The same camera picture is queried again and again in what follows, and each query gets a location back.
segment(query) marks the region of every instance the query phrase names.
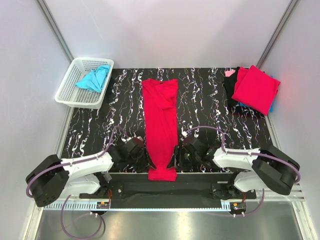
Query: clothing pile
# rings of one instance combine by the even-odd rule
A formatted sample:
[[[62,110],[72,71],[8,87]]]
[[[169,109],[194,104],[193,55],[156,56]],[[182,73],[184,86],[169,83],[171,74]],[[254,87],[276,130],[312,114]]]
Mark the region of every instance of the clothing pile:
[[[267,115],[278,93],[280,81],[255,66],[225,71],[224,88],[228,107],[248,106]]]

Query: folded red clothing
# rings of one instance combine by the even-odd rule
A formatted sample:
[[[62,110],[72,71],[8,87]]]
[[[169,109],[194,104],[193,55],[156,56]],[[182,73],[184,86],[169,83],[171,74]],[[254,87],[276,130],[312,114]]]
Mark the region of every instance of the folded red clothing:
[[[280,81],[268,76],[255,66],[241,67],[232,99],[267,115],[274,101]]]

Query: cable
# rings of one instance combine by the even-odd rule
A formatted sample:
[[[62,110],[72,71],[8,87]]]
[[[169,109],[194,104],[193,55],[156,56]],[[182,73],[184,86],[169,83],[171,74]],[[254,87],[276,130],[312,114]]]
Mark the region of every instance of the cable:
[[[196,127],[190,128],[189,130],[187,130],[185,132],[189,133],[189,132],[191,132],[192,130],[195,130],[195,129],[213,129],[213,130],[216,130],[219,133],[221,133],[222,134],[221,148],[222,148],[222,151],[224,151],[226,154],[245,155],[245,156],[254,155],[254,156],[260,156],[260,157],[268,158],[268,159],[277,161],[279,163],[282,163],[282,164],[286,165],[287,167],[291,168],[294,171],[294,173],[296,174],[295,183],[298,183],[300,181],[300,179],[301,179],[300,172],[294,166],[292,166],[290,163],[288,163],[288,162],[286,162],[286,161],[284,161],[284,160],[282,160],[280,158],[277,158],[275,156],[270,156],[268,154],[257,153],[257,152],[251,152],[251,153],[247,152],[246,153],[246,152],[242,152],[242,151],[229,151],[229,150],[226,150],[226,148],[225,148],[225,140],[226,140],[225,133],[219,128],[216,128],[214,126],[196,126]]]
[[[126,133],[126,131],[120,127],[119,125],[118,126],[115,126],[111,132],[111,136],[110,136],[110,139],[109,139],[109,142],[107,143],[105,149],[103,150],[103,152],[98,155],[98,156],[93,156],[93,157],[89,157],[87,159],[82,159],[82,160],[77,160],[77,161],[74,161],[72,164],[80,164],[80,163],[84,163],[84,162],[87,162],[87,161],[91,161],[91,160],[96,160],[97,158],[100,158],[101,156],[103,156],[107,151],[108,151],[108,148],[110,147],[111,145],[111,142],[112,142],[112,139],[115,135],[115,132],[117,129],[120,129],[122,130],[122,132],[124,133],[124,135],[129,138],[128,134]],[[36,176],[34,176],[30,182],[28,183],[28,185],[26,186],[26,189],[25,189],[25,194],[29,197],[29,198],[32,198],[33,196],[31,195],[30,193],[30,187],[31,185],[39,178],[41,177],[42,175],[54,170],[54,169],[58,169],[58,168],[61,168],[61,167],[65,167],[65,166],[70,166],[71,163],[67,162],[67,163],[61,163],[61,164],[58,164],[58,165],[54,165],[54,166],[51,166],[49,168],[47,168],[46,170],[43,170],[41,171],[40,173],[38,173]]]
[[[100,215],[98,215],[98,214],[96,213],[96,214],[95,214],[95,217],[99,217],[99,219],[100,219],[100,225],[99,225],[98,229],[95,231],[94,234],[92,234],[92,235],[89,236],[89,237],[76,237],[76,236],[71,235],[71,234],[66,230],[66,228],[65,228],[65,226],[64,226],[64,221],[63,221],[64,208],[65,208],[65,206],[66,206],[66,204],[67,204],[67,201],[69,200],[70,197],[71,197],[71,195],[69,195],[69,196],[65,199],[65,201],[64,201],[64,203],[63,203],[63,205],[62,205],[61,212],[60,212],[60,223],[61,223],[62,230],[63,230],[63,232],[64,232],[69,238],[72,238],[72,239],[75,239],[75,240],[91,240],[91,239],[94,238],[94,237],[98,234],[98,232],[100,231],[100,229],[101,229],[101,227],[102,227],[102,223],[103,223],[104,220],[103,220],[102,216],[100,216]]]
[[[262,189],[262,196],[261,196],[261,201],[259,203],[259,205],[256,207],[255,210],[251,211],[251,212],[248,212],[248,213],[245,213],[243,215],[223,215],[223,214],[218,214],[218,213],[213,213],[213,212],[206,212],[207,214],[210,214],[210,215],[213,215],[213,216],[217,216],[217,217],[233,217],[233,218],[239,218],[239,217],[244,217],[244,216],[250,216],[250,215],[253,215],[255,214],[263,205],[264,203],[264,200],[265,200],[265,190]]]

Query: metal corner post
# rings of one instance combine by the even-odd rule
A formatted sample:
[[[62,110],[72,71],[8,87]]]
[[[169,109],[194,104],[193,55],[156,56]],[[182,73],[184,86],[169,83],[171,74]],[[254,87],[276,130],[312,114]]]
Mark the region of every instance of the metal corner post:
[[[282,30],[284,29],[286,23],[288,22],[288,19],[290,18],[291,14],[294,12],[298,2],[300,0],[291,0],[288,6],[286,7],[286,10],[284,11],[278,25],[276,26],[268,44],[266,45],[259,61],[256,64],[256,67],[260,69],[263,64],[265,63],[269,53],[271,52],[272,48],[274,47],[277,39],[279,38]]]
[[[59,42],[66,58],[68,59],[68,61],[71,63],[72,60],[74,59],[74,56],[72,55],[63,35],[61,34],[58,25],[53,17],[53,15],[51,14],[46,1],[45,0],[35,0],[36,3],[38,4],[41,12],[43,13],[47,23],[49,24],[53,34],[55,35],[57,41]]]

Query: black marble table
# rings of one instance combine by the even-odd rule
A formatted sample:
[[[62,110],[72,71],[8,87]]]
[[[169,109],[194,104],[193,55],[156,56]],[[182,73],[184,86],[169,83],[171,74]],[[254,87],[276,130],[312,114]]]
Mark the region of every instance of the black marble table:
[[[116,125],[129,136],[145,139],[144,104],[141,82],[147,79],[178,79],[178,133],[196,126],[213,126],[226,133],[226,147],[253,149],[271,143],[265,116],[249,108],[228,108],[223,87],[225,70],[230,68],[139,68],[113,69],[102,107],[99,110],[75,108],[64,143],[62,158],[76,158],[103,150]],[[196,130],[201,141],[214,144],[220,140],[210,129]],[[117,132],[114,143],[122,141]],[[119,172],[135,172],[127,164]],[[212,172],[203,165],[189,172]]]

